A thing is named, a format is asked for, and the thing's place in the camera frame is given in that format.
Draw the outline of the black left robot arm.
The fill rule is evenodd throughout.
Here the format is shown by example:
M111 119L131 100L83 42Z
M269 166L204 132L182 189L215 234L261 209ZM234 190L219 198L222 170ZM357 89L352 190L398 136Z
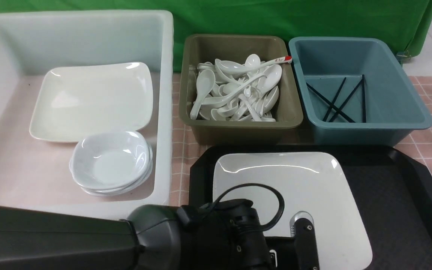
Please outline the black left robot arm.
M0 206L0 270L274 270L252 202L96 219Z

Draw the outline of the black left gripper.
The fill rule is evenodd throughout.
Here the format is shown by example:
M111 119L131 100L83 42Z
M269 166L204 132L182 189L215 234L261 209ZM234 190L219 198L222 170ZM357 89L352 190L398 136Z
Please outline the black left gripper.
M262 225L248 199L232 199L210 209L182 205L178 209L180 270L274 270L263 232L282 217L284 200L269 223Z

